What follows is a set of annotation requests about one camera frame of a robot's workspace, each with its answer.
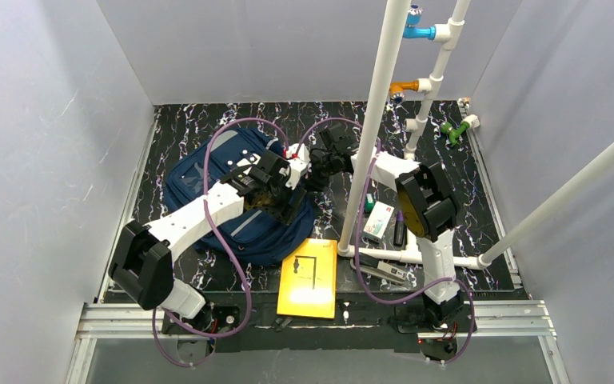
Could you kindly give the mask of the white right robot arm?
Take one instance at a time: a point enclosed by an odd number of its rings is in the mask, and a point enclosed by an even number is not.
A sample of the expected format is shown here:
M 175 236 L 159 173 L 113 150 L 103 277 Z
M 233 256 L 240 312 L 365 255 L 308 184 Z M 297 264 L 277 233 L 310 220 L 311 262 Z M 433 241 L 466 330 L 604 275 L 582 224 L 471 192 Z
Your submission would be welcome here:
M 460 207 L 441 165 L 426 166 L 380 151 L 373 153 L 370 166 L 359 155 L 356 138 L 345 125 L 337 122 L 318 135 L 324 146 L 309 151 L 307 188 L 322 190 L 335 174 L 366 170 L 373 181 L 396 191 L 406 228 L 419 242 L 425 305 L 441 310 L 461 307 L 453 255 Z

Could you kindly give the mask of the yellow notebook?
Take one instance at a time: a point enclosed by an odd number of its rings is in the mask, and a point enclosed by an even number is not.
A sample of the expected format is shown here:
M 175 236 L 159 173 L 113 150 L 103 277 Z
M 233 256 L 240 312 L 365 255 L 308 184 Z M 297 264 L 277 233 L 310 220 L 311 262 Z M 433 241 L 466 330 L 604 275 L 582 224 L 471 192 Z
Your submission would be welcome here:
M 335 318 L 337 241 L 308 238 L 281 264 L 277 314 Z

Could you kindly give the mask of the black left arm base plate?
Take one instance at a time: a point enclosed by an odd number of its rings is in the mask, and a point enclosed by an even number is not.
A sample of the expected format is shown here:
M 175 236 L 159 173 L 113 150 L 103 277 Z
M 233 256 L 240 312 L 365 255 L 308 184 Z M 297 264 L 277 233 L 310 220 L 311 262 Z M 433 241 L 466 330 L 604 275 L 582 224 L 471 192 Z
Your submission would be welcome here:
M 194 318 L 175 318 L 185 323 L 189 328 L 205 333 L 224 333 L 236 328 L 243 319 L 241 310 L 237 306 L 205 304 Z M 163 334 L 192 334 L 178 325 L 166 314 L 158 314 L 156 317 L 158 329 Z

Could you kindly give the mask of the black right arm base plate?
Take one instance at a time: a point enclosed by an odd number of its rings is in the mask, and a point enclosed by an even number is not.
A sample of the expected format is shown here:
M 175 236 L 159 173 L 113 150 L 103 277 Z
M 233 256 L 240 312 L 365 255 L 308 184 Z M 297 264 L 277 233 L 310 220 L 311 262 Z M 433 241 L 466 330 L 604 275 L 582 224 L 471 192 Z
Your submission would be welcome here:
M 393 307 L 387 324 L 401 334 L 439 333 L 450 336 L 467 332 L 470 326 L 471 310 L 466 302 L 447 309 L 436 304 L 426 307 L 423 302 Z

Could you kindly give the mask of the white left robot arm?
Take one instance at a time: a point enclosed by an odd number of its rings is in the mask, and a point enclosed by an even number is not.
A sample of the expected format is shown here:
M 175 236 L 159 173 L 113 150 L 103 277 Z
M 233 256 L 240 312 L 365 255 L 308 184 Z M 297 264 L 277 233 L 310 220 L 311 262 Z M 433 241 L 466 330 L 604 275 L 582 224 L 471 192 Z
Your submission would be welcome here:
M 295 216 L 292 210 L 305 194 L 298 183 L 308 170 L 308 151 L 298 144 L 285 155 L 267 150 L 255 158 L 243 158 L 215 184 L 209 183 L 209 166 L 205 165 L 201 197 L 145 225 L 131 221 L 122 227 L 109 277 L 144 310 L 161 307 L 183 318 L 195 318 L 205 298 L 174 277 L 173 264 L 195 242 L 247 210 L 262 209 L 290 223 Z

